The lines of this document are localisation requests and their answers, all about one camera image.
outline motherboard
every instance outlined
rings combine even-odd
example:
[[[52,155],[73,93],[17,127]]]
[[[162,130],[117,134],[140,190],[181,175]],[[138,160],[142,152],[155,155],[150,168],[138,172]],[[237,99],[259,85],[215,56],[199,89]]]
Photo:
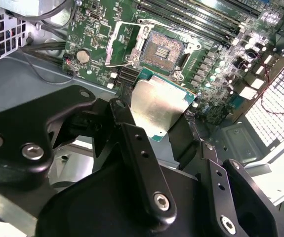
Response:
[[[218,125],[284,68],[283,29],[284,0],[84,0],[63,68],[114,91],[150,70],[194,94],[191,111]]]

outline mounting hole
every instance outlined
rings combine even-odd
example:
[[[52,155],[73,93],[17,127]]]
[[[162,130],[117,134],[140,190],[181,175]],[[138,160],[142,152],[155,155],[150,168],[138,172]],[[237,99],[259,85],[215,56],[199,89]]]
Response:
[[[150,156],[147,154],[147,152],[145,152],[145,151],[142,151],[142,152],[141,152],[141,156],[144,157],[144,158],[150,157]]]
[[[223,185],[221,185],[221,184],[217,184],[217,186],[219,186],[219,188],[221,189],[221,190],[225,190],[225,187],[223,186]]]
[[[119,105],[122,108],[125,107],[125,104],[121,100],[117,100],[117,105]]]
[[[218,171],[218,170],[216,171],[216,173],[217,173],[217,175],[220,176],[220,177],[223,176],[222,173],[221,173],[220,171]]]
[[[62,156],[61,159],[62,160],[68,160],[68,156]]]
[[[87,92],[85,92],[85,91],[81,91],[81,95],[82,95],[83,97],[86,97],[86,98],[89,98],[89,97],[90,97],[89,93],[87,93]]]
[[[141,137],[140,135],[138,135],[138,134],[135,135],[135,138],[136,138],[137,140],[139,140],[139,141],[142,141],[142,137]]]

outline black cable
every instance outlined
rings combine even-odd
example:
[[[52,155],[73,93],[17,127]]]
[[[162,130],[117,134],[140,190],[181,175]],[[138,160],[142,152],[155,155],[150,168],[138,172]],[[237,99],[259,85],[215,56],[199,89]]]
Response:
[[[46,54],[43,54],[43,53],[34,52],[34,51],[27,51],[25,53],[29,54],[31,56],[34,56],[36,58],[39,58],[41,60],[53,63],[53,64],[55,64],[55,65],[57,65],[59,67],[63,66],[63,59],[55,58],[53,56],[49,56],[49,55],[46,55]]]
[[[39,79],[47,84],[50,84],[50,85],[65,85],[65,84],[68,84],[70,83],[77,75],[75,69],[71,66],[69,66],[72,70],[73,70],[73,76],[67,80],[67,81],[64,81],[64,82],[50,82],[50,81],[47,81],[45,80],[39,73],[38,71],[36,70],[36,68],[34,67],[33,63],[30,61],[30,59],[26,56],[26,54],[21,50],[21,48],[18,48],[18,51],[21,52],[23,54],[23,56],[25,57],[25,59],[27,60],[28,64],[31,66],[31,68],[33,69],[33,71],[35,72],[35,74],[39,77]]]
[[[41,29],[45,30],[45,31],[48,31],[50,33],[52,33],[53,35],[59,37],[60,39],[62,40],[67,40],[67,36],[59,31],[56,31],[55,29],[49,27],[49,26],[46,26],[46,25],[42,25],[41,26]]]
[[[23,51],[64,50],[65,46],[66,46],[65,42],[51,42],[51,43],[41,43],[36,45],[26,45],[21,49]]]
[[[67,7],[67,5],[69,5],[70,2],[72,2],[72,0],[64,0],[59,6],[57,6],[56,8],[52,9],[51,11],[47,13],[44,13],[41,16],[22,16],[14,12],[12,14],[16,18],[23,20],[23,21],[42,21],[42,20],[51,18],[52,16],[55,16],[58,13],[60,13],[62,10],[64,10],[65,7]]]
[[[75,5],[74,5],[74,8],[73,8],[73,11],[71,12],[71,15],[68,19],[68,21],[62,25],[62,26],[54,26],[44,20],[42,20],[42,23],[46,26],[46,27],[49,27],[49,28],[52,28],[52,29],[55,29],[55,30],[61,30],[61,29],[64,29],[65,27],[67,27],[71,21],[73,20],[74,16],[75,16],[75,13],[76,13],[76,10],[77,10],[77,3],[75,2]]]

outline red wire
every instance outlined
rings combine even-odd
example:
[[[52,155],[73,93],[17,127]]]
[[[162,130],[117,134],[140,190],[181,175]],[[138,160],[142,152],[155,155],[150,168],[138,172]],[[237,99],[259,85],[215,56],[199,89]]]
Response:
[[[268,109],[265,108],[264,106],[264,101],[263,101],[263,98],[264,98],[264,94],[265,92],[267,91],[267,89],[269,88],[269,86],[271,85],[270,84],[270,78],[269,78],[269,73],[268,73],[268,70],[266,68],[266,65],[264,62],[262,62],[262,65],[263,67],[265,68],[265,72],[266,72],[266,76],[267,76],[267,79],[268,79],[268,85],[267,87],[264,89],[264,91],[260,94],[260,98],[261,98],[261,107],[269,114],[272,114],[272,115],[284,115],[284,112],[273,112],[273,111],[269,111]]]

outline perforated grille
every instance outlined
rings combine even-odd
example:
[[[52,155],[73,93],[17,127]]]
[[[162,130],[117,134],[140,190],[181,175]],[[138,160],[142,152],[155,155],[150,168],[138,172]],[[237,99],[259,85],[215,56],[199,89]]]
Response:
[[[264,93],[263,105],[269,111],[284,113],[284,70]],[[249,110],[246,118],[266,146],[276,139],[284,140],[284,114],[266,112],[261,106],[261,99]]]

